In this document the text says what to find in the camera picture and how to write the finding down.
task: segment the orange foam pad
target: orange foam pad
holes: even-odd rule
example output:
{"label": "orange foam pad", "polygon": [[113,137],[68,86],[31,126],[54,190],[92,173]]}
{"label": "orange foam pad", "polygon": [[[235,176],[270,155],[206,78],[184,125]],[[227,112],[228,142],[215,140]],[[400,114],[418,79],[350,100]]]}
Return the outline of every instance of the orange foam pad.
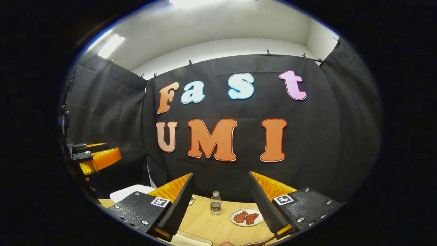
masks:
{"label": "orange foam pad", "polygon": [[92,146],[96,146],[96,145],[102,145],[102,144],[87,144],[87,148],[92,147]]}
{"label": "orange foam pad", "polygon": [[79,163],[85,175],[98,172],[121,159],[120,148],[108,149],[96,153],[91,153],[92,160]]}
{"label": "orange foam pad", "polygon": [[190,177],[190,173],[178,179],[175,179],[147,194],[154,197],[169,199],[173,204],[174,200],[179,195],[180,190],[182,189],[182,187],[184,186],[185,182],[188,180],[189,177]]}
{"label": "orange foam pad", "polygon": [[250,172],[258,181],[258,183],[260,184],[261,188],[263,189],[264,193],[266,194],[267,198],[270,201],[272,201],[273,198],[275,197],[280,197],[282,195],[286,195],[291,192],[297,191],[295,188],[285,185],[274,179],[271,179],[269,177],[266,177],[256,172],[252,172],[252,171]]}

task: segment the white ceiling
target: white ceiling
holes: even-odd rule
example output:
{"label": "white ceiling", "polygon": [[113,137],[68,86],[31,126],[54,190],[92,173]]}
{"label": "white ceiling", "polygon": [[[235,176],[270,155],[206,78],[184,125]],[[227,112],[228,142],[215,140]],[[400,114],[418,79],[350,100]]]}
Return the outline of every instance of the white ceiling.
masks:
{"label": "white ceiling", "polygon": [[305,45],[309,30],[310,17],[274,0],[229,0],[181,9],[163,0],[112,29],[126,40],[108,59],[133,70],[171,51],[218,39],[264,38]]}

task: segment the letter s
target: letter s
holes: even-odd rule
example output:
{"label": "letter s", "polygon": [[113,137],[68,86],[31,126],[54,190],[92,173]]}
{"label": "letter s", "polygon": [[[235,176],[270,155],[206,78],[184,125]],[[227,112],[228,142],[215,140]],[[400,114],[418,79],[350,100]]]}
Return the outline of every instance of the letter s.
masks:
{"label": "letter s", "polygon": [[254,79],[250,74],[234,74],[228,79],[228,85],[232,89],[228,91],[228,95],[232,100],[248,99],[253,95]]}

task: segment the plastic water bottle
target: plastic water bottle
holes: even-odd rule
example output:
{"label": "plastic water bottle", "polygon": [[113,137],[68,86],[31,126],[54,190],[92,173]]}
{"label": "plastic water bottle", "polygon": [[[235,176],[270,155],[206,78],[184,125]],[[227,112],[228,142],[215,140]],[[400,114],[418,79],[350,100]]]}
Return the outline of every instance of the plastic water bottle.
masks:
{"label": "plastic water bottle", "polygon": [[222,210],[222,199],[220,198],[218,191],[214,191],[212,193],[212,197],[210,200],[210,209],[212,215],[220,215],[220,211]]}

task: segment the orange letter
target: orange letter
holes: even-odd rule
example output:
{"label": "orange letter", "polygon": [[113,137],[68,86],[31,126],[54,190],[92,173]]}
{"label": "orange letter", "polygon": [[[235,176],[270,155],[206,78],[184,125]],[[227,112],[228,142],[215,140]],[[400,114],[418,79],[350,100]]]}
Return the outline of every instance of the orange letter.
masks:
{"label": "orange letter", "polygon": [[167,112],[170,109],[170,106],[167,105],[167,101],[168,102],[173,101],[174,91],[172,90],[176,91],[178,88],[179,88],[179,83],[174,82],[173,84],[164,87],[160,90],[161,99],[160,99],[160,107],[158,109],[158,114]]}
{"label": "orange letter", "polygon": [[261,161],[279,162],[285,159],[282,153],[282,132],[287,126],[284,119],[266,119],[261,122],[266,129],[266,149],[261,155]]}
{"label": "orange letter", "polygon": [[169,144],[166,144],[164,141],[164,127],[165,127],[164,122],[156,123],[156,128],[158,130],[158,144],[163,151],[171,153],[174,151],[174,148],[176,147],[176,138],[174,136],[175,135],[174,129],[177,127],[177,123],[171,121],[167,124],[168,130],[170,132]]}
{"label": "orange letter", "polygon": [[209,158],[217,145],[217,151],[214,158],[219,161],[232,162],[237,159],[232,151],[232,136],[237,122],[233,119],[221,119],[217,122],[212,135],[206,129],[205,123],[201,119],[193,119],[188,122],[191,128],[191,149],[188,155],[191,157],[200,158],[202,152],[199,151],[199,144],[205,153],[206,158]]}

